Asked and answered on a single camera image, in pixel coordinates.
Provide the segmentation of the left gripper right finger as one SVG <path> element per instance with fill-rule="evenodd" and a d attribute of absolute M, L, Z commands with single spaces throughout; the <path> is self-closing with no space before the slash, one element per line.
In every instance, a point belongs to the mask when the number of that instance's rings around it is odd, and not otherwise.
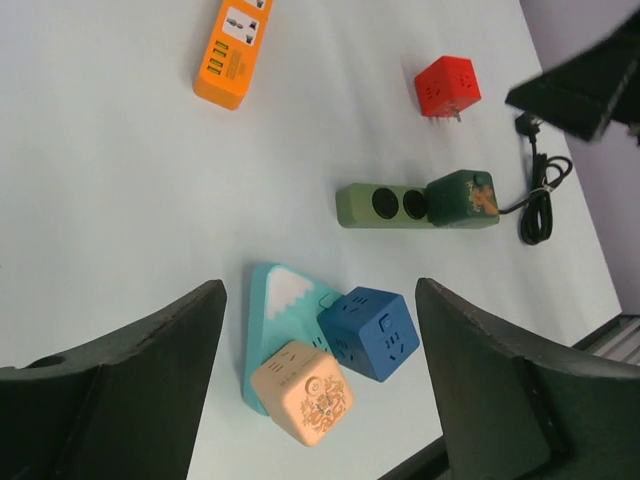
<path fill-rule="evenodd" d="M 456 479 L 635 479 L 639 370 L 548 340 L 435 280 L 417 315 Z"/>

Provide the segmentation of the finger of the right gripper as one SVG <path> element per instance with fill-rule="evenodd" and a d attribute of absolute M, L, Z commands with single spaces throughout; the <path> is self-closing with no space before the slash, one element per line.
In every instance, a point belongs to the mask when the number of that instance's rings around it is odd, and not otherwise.
<path fill-rule="evenodd" d="M 509 90 L 505 103 L 592 142 L 617 122 L 639 137 L 639 13 L 584 52 Z"/>

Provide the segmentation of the teal triangular power strip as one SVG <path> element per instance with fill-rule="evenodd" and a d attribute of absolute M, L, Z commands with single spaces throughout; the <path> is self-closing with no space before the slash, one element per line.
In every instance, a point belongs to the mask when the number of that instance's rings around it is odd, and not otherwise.
<path fill-rule="evenodd" d="M 283 264 L 260 263 L 251 276 L 242 397 L 256 413 L 267 411 L 250 378 L 284 345 L 295 340 L 331 353 L 318 316 L 342 294 Z"/>

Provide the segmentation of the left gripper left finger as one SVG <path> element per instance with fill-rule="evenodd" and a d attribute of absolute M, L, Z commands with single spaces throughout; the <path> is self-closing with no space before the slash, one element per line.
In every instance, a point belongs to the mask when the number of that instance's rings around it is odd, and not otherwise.
<path fill-rule="evenodd" d="M 2 478 L 186 478 L 226 301 L 209 280 L 93 341 L 2 368 Z"/>

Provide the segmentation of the beige cube plug adapter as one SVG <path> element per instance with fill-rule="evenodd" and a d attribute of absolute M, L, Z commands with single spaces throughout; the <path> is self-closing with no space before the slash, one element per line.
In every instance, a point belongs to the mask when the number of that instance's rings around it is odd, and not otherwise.
<path fill-rule="evenodd" d="M 266 360 L 250 384 L 272 421 L 307 447 L 333 430 L 355 401 L 333 355 L 300 341 Z"/>

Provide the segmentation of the olive green power strip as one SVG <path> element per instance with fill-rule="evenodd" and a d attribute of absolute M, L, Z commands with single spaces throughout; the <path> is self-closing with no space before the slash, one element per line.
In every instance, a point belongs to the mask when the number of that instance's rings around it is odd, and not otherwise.
<path fill-rule="evenodd" d="M 458 229 L 438 228 L 428 220 L 425 189 L 351 184 L 335 194 L 338 222 L 355 229 Z"/>

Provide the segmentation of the red cube plug adapter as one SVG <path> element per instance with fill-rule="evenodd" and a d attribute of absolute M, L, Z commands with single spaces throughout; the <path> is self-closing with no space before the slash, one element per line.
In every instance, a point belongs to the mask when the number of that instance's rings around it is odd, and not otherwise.
<path fill-rule="evenodd" d="M 421 115 L 460 118 L 482 99 L 473 63 L 468 58 L 441 56 L 414 78 Z"/>

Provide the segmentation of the orange power strip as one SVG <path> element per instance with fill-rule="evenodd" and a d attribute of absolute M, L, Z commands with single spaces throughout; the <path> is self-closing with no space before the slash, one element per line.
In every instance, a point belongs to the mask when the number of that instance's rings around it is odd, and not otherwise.
<path fill-rule="evenodd" d="M 193 81 L 200 98 L 228 110 L 249 90 L 273 2 L 224 0 Z"/>

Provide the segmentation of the blue cube plug adapter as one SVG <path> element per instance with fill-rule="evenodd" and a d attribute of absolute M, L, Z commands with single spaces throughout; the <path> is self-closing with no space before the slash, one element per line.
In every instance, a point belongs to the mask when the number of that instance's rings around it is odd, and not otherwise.
<path fill-rule="evenodd" d="M 386 381 L 420 346 L 400 294 L 357 287 L 318 316 L 338 362 L 369 379 Z"/>

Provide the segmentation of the dark green cube plug adapter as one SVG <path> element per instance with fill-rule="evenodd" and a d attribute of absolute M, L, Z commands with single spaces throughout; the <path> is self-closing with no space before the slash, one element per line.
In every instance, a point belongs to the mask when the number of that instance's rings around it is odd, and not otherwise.
<path fill-rule="evenodd" d="M 428 220 L 438 228 L 478 229 L 499 223 L 493 178 L 486 171 L 458 170 L 425 189 Z"/>

